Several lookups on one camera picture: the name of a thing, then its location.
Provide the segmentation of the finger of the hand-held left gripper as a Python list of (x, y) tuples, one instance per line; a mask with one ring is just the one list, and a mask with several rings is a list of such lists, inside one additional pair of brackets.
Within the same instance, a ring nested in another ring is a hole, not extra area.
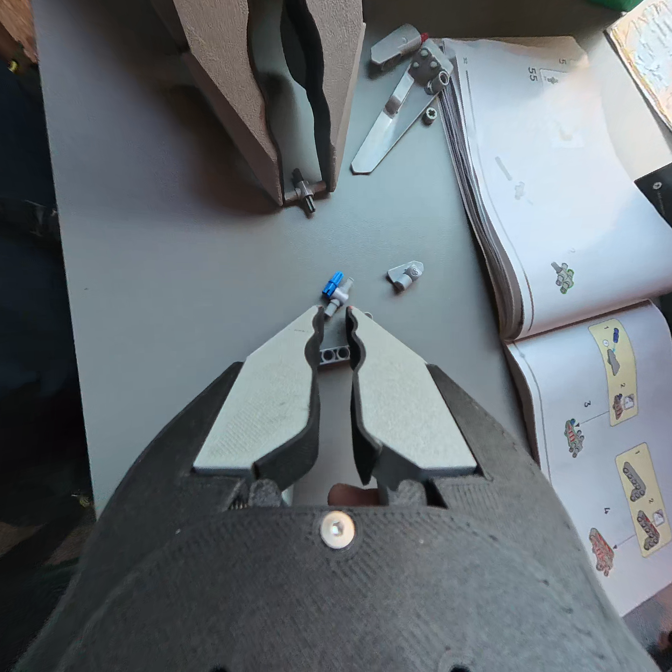
[(313, 112), (316, 155), (329, 193), (340, 175), (364, 35), (361, 1), (283, 2), (283, 53)]
[(265, 193), (284, 205), (281, 158), (249, 51), (247, 1), (153, 1), (197, 87)]

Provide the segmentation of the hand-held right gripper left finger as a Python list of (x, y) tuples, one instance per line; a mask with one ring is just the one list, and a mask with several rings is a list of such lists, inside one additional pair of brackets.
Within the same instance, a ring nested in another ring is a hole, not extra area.
[(314, 306), (241, 363), (193, 463), (201, 476), (292, 489), (315, 465), (323, 308)]

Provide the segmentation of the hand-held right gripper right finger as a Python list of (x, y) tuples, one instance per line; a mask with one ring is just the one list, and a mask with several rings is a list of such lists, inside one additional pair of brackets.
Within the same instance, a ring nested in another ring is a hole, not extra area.
[(429, 364), (357, 307), (347, 307), (353, 457), (362, 484), (471, 476), (476, 458)]

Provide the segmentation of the light grey lego connector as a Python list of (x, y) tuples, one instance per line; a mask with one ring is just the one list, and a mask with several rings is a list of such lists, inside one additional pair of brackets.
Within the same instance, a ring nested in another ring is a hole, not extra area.
[(349, 291), (353, 284), (354, 279), (349, 277), (341, 283), (340, 287), (334, 292), (332, 297), (325, 297), (329, 299), (327, 307), (324, 309), (324, 315), (327, 318), (333, 317), (340, 307), (348, 304)]

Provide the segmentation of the grey T-shaped lego connector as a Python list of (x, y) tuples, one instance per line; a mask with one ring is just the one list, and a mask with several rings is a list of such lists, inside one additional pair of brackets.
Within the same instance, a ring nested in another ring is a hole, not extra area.
[(292, 189), (284, 194), (284, 206), (298, 204), (307, 211), (308, 214), (315, 213), (315, 197), (327, 190), (324, 181), (317, 183), (307, 182), (300, 171), (292, 173)]

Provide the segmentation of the black lego pin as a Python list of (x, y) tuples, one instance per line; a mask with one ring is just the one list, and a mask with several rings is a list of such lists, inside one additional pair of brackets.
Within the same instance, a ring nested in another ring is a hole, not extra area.
[(316, 185), (307, 182), (300, 169), (296, 168), (292, 172), (292, 185), (294, 193), (300, 206), (308, 215), (315, 213), (315, 193)]

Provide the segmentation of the small grey lego panel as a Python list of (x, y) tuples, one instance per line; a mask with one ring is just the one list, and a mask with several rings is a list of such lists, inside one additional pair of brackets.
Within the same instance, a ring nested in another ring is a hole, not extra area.
[(371, 47), (370, 62), (381, 70), (392, 67), (417, 51), (428, 37), (411, 24), (403, 24)]

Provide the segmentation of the grey lego blade assembly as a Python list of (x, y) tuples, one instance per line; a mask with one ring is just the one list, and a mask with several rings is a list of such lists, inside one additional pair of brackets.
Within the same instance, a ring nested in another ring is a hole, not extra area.
[(399, 83), (351, 163), (354, 175), (374, 171), (399, 139), (433, 106), (448, 86), (453, 71), (437, 40), (429, 38), (411, 56)]

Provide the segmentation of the grey lego beam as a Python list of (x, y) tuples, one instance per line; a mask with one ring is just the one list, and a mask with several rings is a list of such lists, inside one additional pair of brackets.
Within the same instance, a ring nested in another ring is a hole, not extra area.
[(334, 365), (349, 365), (355, 369), (361, 359), (361, 353), (356, 346), (354, 349), (348, 344), (342, 344), (336, 347), (321, 348), (319, 350), (318, 365), (321, 367)]

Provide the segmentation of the lego instruction booklet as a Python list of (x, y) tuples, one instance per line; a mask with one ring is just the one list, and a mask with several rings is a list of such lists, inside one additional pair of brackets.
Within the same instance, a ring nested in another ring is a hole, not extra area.
[(440, 105), (535, 457), (620, 616), (671, 583), (671, 227), (571, 37), (444, 38)]

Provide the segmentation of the small light grey clip piece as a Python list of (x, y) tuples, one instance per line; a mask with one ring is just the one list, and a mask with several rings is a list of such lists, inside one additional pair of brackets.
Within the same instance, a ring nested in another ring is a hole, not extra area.
[(395, 291), (403, 292), (417, 281), (424, 273), (424, 264), (419, 261), (411, 261), (398, 265), (388, 270), (387, 280), (393, 285)]

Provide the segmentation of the person's dark clothing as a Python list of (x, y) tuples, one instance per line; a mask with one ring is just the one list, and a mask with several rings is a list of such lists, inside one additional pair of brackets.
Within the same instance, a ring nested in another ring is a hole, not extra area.
[(1, 520), (64, 516), (91, 495), (39, 71), (1, 63)]

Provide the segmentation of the illustrated booklet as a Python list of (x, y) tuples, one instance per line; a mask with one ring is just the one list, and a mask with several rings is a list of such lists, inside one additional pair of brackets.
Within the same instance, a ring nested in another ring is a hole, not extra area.
[(642, 1), (605, 34), (644, 98), (671, 130), (671, 2)]

